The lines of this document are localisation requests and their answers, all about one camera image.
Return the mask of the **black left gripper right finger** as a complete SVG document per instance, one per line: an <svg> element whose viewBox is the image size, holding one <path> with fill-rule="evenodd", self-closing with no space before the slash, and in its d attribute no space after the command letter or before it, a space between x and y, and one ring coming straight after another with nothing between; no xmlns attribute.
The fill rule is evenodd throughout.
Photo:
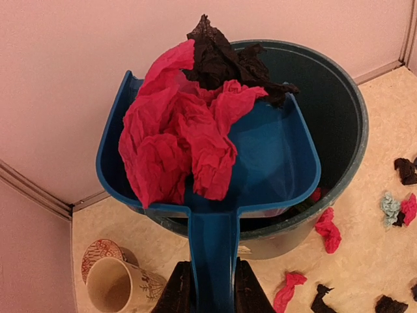
<svg viewBox="0 0 417 313"><path fill-rule="evenodd" d="M240 258L235 270L235 312L275 313L250 264Z"/></svg>

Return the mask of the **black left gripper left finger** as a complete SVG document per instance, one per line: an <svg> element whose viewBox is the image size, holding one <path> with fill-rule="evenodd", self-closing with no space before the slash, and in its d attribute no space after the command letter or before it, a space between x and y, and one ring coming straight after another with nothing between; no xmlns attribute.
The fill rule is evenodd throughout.
<svg viewBox="0 0 417 313"><path fill-rule="evenodd" d="M152 313L190 313L192 266L189 261L176 264Z"/></svg>

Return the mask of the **blue plastic dustpan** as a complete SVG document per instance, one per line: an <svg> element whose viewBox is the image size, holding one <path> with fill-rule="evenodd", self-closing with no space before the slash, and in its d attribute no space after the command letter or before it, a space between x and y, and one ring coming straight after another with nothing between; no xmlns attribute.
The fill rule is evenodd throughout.
<svg viewBox="0 0 417 313"><path fill-rule="evenodd" d="M192 312L233 312L241 217L279 215L317 187L321 163L293 95L275 110L266 102L232 126L238 150L223 201L186 189L185 204L154 204L150 214L188 218L194 275Z"/></svg>

